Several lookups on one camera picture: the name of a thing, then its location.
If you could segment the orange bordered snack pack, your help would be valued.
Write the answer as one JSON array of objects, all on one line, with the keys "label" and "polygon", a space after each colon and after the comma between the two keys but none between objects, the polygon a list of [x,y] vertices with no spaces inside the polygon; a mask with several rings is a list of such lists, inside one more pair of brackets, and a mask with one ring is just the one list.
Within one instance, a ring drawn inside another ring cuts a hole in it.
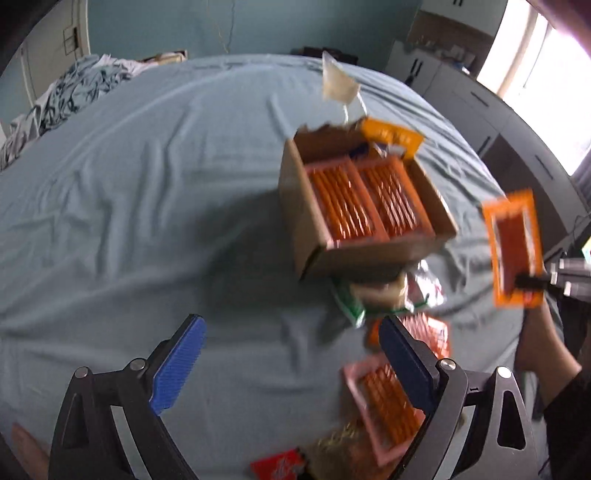
[{"label": "orange bordered snack pack", "polygon": [[517,277],[541,276],[543,252],[534,195],[521,190],[482,204],[493,269],[497,307],[536,308],[543,291],[522,289]]}]

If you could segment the black red clear snack bag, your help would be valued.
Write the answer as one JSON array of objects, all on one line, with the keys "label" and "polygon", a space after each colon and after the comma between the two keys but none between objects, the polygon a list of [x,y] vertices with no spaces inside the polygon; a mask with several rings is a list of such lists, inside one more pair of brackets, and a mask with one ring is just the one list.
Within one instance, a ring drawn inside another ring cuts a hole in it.
[{"label": "black red clear snack bag", "polygon": [[303,446],[250,463],[256,479],[354,479],[351,448],[363,440],[360,420]]}]

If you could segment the pink spicy-strip pack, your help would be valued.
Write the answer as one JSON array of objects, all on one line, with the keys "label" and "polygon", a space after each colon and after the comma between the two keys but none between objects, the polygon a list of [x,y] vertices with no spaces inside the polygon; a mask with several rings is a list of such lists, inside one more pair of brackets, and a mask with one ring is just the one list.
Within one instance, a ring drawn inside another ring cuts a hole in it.
[{"label": "pink spicy-strip pack", "polygon": [[390,239],[435,237],[426,209],[400,157],[363,159],[355,165]]}]

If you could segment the yellow orange snack bag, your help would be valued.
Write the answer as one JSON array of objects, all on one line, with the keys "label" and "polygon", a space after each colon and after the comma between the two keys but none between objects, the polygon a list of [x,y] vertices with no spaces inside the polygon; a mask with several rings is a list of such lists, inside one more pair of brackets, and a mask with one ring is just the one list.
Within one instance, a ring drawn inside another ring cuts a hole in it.
[{"label": "yellow orange snack bag", "polygon": [[414,130],[370,117],[361,121],[360,130],[370,143],[403,160],[413,159],[424,141]]}]

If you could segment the large pink spicy-stick pack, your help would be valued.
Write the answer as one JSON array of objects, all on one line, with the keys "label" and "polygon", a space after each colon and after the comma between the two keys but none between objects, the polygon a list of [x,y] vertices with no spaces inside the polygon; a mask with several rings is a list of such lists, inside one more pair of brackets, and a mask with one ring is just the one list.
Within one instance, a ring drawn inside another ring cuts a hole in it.
[{"label": "large pink spicy-stick pack", "polygon": [[389,240],[361,174],[347,156],[304,166],[335,248]]}]

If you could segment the person's left foot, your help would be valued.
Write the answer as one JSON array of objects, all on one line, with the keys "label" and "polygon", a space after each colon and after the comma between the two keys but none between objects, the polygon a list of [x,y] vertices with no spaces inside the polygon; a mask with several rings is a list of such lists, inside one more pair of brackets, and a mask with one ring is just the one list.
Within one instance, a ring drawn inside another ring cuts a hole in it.
[{"label": "person's left foot", "polygon": [[12,426],[11,438],[19,463],[26,473],[34,480],[47,480],[49,455],[37,440],[17,423]]}]

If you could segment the person's foot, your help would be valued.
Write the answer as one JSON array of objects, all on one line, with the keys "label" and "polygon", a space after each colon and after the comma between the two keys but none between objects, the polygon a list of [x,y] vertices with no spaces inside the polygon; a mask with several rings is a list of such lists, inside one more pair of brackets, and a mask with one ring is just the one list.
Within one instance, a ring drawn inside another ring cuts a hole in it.
[{"label": "person's foot", "polygon": [[537,376],[545,406],[582,370],[559,337],[546,300],[535,308],[525,310],[515,368]]},{"label": "person's foot", "polygon": [[19,463],[26,473],[34,480],[47,480],[49,455],[37,440],[17,423],[12,426],[11,438]]}]

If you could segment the small orange strip pack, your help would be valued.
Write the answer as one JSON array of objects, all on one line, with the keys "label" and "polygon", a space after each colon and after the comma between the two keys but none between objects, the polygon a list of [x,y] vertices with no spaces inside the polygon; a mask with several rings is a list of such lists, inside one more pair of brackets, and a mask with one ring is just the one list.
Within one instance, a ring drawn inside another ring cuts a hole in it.
[{"label": "small orange strip pack", "polygon": [[[449,339],[448,325],[425,313],[417,313],[400,317],[402,324],[413,338],[423,341],[438,359],[451,357],[451,343]],[[370,323],[366,335],[366,347],[370,351],[377,352],[381,349],[379,328],[383,318],[375,318]]]}]

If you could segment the person's right foot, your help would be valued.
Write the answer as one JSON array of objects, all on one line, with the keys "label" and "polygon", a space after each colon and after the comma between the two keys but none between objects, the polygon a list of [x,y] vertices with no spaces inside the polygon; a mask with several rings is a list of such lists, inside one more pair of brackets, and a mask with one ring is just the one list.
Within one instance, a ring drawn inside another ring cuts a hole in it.
[{"label": "person's right foot", "polygon": [[525,310],[515,368],[537,376],[545,406],[582,370],[559,337],[546,300],[535,308]]}]

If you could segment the green white snack packet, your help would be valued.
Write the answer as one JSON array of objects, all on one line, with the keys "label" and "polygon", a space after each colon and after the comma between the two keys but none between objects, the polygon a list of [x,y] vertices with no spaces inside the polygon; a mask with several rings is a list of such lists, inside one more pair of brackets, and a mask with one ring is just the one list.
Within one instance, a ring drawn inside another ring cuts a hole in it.
[{"label": "green white snack packet", "polygon": [[332,296],[356,329],[375,316],[415,314],[442,306],[443,284],[426,260],[404,267],[388,283],[354,283],[332,279]]}]

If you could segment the white drawer cabinet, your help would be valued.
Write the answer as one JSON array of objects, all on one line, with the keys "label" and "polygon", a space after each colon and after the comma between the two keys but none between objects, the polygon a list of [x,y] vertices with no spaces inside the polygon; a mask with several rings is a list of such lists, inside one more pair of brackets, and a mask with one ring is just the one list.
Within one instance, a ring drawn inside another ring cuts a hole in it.
[{"label": "white drawer cabinet", "polygon": [[504,192],[534,193],[543,247],[590,223],[585,200],[534,130],[486,87],[430,53],[394,42],[385,72],[405,82],[460,132]]}]

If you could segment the grey-green bed sheet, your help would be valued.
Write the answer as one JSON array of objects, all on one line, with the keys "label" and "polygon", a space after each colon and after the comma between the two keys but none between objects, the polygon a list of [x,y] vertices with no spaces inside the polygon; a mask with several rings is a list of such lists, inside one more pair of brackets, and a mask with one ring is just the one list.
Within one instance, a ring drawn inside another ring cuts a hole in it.
[{"label": "grey-green bed sheet", "polygon": [[195,59],[116,87],[1,175],[1,431],[49,443],[74,370],[148,355],[189,314],[201,352],[162,418],[202,479],[356,414],[342,367],[365,333],[303,281],[280,209],[283,145],[342,123],[322,64]]}]

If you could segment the brown cardboard box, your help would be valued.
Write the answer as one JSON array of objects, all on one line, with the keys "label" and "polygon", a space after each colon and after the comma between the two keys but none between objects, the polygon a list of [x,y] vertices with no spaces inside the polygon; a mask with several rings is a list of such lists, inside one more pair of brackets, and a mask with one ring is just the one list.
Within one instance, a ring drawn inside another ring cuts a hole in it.
[{"label": "brown cardboard box", "polygon": [[404,267],[439,251],[458,234],[451,211],[418,163],[417,152],[413,159],[402,160],[429,216],[435,237],[404,236],[389,238],[383,243],[342,248],[332,245],[304,166],[343,156],[352,159],[355,165],[363,159],[392,155],[366,139],[360,130],[363,119],[344,126],[325,125],[317,130],[301,128],[284,144],[280,202],[293,243],[295,269],[301,279],[335,276],[353,282],[386,283],[395,279]]}]

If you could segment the clear plastic bag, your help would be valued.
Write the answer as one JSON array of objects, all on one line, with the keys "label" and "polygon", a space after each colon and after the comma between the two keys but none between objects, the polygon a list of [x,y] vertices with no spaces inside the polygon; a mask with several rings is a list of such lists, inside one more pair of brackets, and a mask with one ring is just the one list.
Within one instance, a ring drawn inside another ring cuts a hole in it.
[{"label": "clear plastic bag", "polygon": [[368,115],[361,85],[349,76],[328,51],[322,52],[322,97],[342,107],[344,123],[359,121]]}]

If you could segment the patterned blanket pile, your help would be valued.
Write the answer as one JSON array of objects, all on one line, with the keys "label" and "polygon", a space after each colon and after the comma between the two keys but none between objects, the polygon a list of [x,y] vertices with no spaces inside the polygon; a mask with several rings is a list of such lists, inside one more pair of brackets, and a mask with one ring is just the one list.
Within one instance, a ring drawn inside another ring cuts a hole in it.
[{"label": "patterned blanket pile", "polygon": [[120,59],[108,54],[92,54],[77,60],[49,85],[28,113],[13,119],[1,146],[1,168],[8,168],[45,133],[156,66],[155,62]]}]

